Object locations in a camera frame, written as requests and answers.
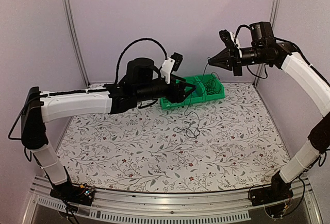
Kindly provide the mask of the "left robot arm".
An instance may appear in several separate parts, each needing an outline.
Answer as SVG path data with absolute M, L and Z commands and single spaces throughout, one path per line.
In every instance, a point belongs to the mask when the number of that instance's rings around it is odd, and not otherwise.
M 171 103 L 183 102 L 196 86 L 175 76 L 183 56 L 174 53 L 166 56 L 161 67 L 150 58 L 139 57 L 127 63 L 122 79 L 101 88 L 63 92 L 41 92 L 32 87 L 15 123 L 21 124 L 18 139 L 30 150 L 45 171 L 53 190 L 65 200 L 90 192 L 86 186 L 74 186 L 67 170 L 59 162 L 46 136 L 45 123 L 71 116 L 85 114 L 119 114 L 150 100 L 153 104 L 160 98 Z

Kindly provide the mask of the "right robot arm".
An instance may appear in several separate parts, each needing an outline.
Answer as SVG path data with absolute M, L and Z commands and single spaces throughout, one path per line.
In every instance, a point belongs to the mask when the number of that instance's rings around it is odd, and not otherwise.
M 271 185 L 250 190 L 248 197 L 252 204 L 260 205 L 292 197 L 292 181 L 312 168 L 320 155 L 328 151 L 329 82 L 306 59 L 296 44 L 274 35 L 270 22 L 257 22 L 246 28 L 252 38 L 250 47 L 240 46 L 238 32 L 220 30 L 219 37 L 225 49 L 210 58 L 209 65 L 232 71 L 234 76 L 242 76 L 242 68 L 250 65 L 275 66 L 298 83 L 322 116 L 302 148 L 272 176 Z

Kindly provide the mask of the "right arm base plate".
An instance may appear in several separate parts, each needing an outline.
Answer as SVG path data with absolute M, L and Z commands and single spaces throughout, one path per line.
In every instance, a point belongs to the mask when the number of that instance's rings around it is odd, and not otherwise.
M 247 197 L 252 203 L 252 206 L 259 206 L 291 199 L 293 197 L 293 191 L 290 187 L 276 191 L 270 185 L 255 184 L 249 188 Z

